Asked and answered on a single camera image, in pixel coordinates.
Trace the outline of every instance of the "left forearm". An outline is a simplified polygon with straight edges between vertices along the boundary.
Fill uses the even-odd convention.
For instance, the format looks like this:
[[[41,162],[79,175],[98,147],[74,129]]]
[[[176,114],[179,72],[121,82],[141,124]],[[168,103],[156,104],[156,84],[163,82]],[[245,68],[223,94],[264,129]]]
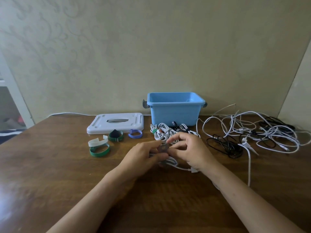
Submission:
[[[48,233],[96,232],[124,186],[125,180],[122,173],[113,169]]]

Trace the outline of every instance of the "right forearm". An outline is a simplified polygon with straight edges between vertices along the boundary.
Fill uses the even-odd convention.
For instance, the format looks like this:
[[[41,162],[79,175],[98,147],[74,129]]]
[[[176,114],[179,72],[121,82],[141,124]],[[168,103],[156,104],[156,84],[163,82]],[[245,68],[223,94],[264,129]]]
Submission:
[[[202,172],[214,182],[249,232],[303,232],[223,165]]]

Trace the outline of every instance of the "person's right hand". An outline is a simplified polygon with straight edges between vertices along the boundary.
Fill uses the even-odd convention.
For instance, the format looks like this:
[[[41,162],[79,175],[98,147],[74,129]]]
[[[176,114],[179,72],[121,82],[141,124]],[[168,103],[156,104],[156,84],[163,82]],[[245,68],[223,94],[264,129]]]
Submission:
[[[171,143],[177,139],[182,141],[177,142],[167,150],[168,154],[172,157],[181,158],[191,167],[200,171],[219,164],[198,136],[179,132],[168,138],[167,143]]]

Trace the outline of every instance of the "hand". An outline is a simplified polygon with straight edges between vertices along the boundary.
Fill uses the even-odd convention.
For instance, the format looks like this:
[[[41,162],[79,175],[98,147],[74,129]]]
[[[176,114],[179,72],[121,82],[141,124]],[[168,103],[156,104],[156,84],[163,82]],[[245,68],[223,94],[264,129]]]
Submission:
[[[138,143],[130,149],[117,169],[124,174],[126,180],[145,174],[154,164],[169,157],[167,153],[157,153],[156,148],[161,144],[160,140]],[[149,153],[157,154],[149,158]]]
[[[169,155],[187,161],[191,167],[200,171],[212,165],[219,164],[198,136],[179,132],[170,137],[166,142],[171,143],[175,140],[182,141],[177,142],[168,149],[167,152]]]

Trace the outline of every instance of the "white door frame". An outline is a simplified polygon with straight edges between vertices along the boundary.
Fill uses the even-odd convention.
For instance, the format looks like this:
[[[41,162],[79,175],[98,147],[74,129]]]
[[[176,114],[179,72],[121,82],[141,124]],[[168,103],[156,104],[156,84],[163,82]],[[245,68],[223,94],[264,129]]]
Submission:
[[[24,101],[23,96],[18,88],[18,85],[11,73],[9,66],[6,63],[4,55],[0,50],[0,72],[3,80],[0,80],[0,86],[6,86],[9,89],[9,92],[12,96],[12,99],[15,102],[15,105],[23,118],[27,128],[30,128],[34,125],[34,121],[29,113],[27,105]]]

